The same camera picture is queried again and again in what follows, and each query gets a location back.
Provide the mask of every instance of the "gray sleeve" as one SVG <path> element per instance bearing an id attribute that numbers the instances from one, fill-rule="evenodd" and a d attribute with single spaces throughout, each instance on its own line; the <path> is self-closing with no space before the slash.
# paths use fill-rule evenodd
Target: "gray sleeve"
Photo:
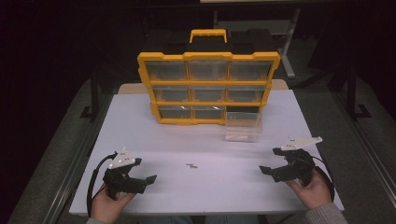
<path id="1" fill-rule="evenodd" d="M 105 222 L 101 222 L 90 217 L 90 219 L 88 219 L 86 224 L 105 224 Z"/>
<path id="2" fill-rule="evenodd" d="M 328 203 L 307 211 L 305 220 L 308 224 L 347 224 L 346 219 L 335 203 Z"/>

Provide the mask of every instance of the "white tabletop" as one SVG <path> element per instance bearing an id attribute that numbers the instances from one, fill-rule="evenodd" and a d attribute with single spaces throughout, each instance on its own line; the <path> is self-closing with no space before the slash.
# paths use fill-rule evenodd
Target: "white tabletop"
<path id="1" fill-rule="evenodd" d="M 311 136 L 293 92 L 271 91 L 262 122 L 258 142 L 227 142 L 224 126 L 159 124 L 151 115 L 147 94 L 115 95 L 70 213 L 87 214 L 86 195 L 93 169 L 102 158 L 124 147 L 143 159 L 129 173 L 130 177 L 158 176 L 144 194 L 134 197 L 124 213 L 209 215 L 304 211 L 286 184 L 275 183 L 259 168 L 286 165 L 272 149 L 282 146 L 289 136 Z M 304 149 L 320 158 L 316 146 Z M 101 168 L 93 193 L 102 185 L 109 164 L 107 161 Z M 323 164 L 318 161 L 316 164 L 325 170 Z M 344 209 L 337 193 L 334 202 Z"/>

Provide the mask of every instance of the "yellow storage organizer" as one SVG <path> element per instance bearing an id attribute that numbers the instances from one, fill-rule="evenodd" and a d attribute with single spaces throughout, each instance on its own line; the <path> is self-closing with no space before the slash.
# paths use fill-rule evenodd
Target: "yellow storage organizer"
<path id="1" fill-rule="evenodd" d="M 137 60 L 159 123 L 225 124 L 226 112 L 262 112 L 280 55 L 264 29 L 154 30 Z"/>

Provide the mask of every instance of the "yellow carrying handle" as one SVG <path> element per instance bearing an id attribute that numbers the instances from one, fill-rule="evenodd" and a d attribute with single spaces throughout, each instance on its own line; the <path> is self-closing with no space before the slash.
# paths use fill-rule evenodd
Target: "yellow carrying handle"
<path id="1" fill-rule="evenodd" d="M 192 39 L 196 36 L 217 36 L 222 35 L 224 38 L 224 43 L 227 43 L 227 35 L 224 29 L 207 29 L 207 30 L 192 30 L 190 36 L 190 43 L 192 43 Z"/>

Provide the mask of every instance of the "clear plastic box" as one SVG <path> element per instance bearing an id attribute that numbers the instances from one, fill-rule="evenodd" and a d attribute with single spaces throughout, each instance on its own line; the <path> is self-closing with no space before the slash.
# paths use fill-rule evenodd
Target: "clear plastic box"
<path id="1" fill-rule="evenodd" d="M 186 64 L 184 62 L 146 62 L 150 79 L 155 80 L 185 80 Z"/>
<path id="2" fill-rule="evenodd" d="M 195 119 L 223 119 L 224 106 L 195 105 L 192 114 Z"/>
<path id="3" fill-rule="evenodd" d="M 223 80 L 226 78 L 226 61 L 190 61 L 187 62 L 190 79 Z"/>
<path id="4" fill-rule="evenodd" d="M 262 134 L 262 113 L 227 112 L 227 141 L 257 142 Z"/>
<path id="5" fill-rule="evenodd" d="M 259 102 L 264 86 L 229 86 L 228 100 L 231 102 Z"/>
<path id="6" fill-rule="evenodd" d="M 267 78 L 271 62 L 230 62 L 231 80 L 263 80 Z"/>
<path id="7" fill-rule="evenodd" d="M 189 105 L 160 105 L 158 106 L 163 119 L 190 119 Z"/>
<path id="8" fill-rule="evenodd" d="M 157 101 L 181 101 L 189 100 L 188 86 L 153 86 Z"/>
<path id="9" fill-rule="evenodd" d="M 224 101 L 225 86 L 190 86 L 191 99 L 201 102 Z"/>

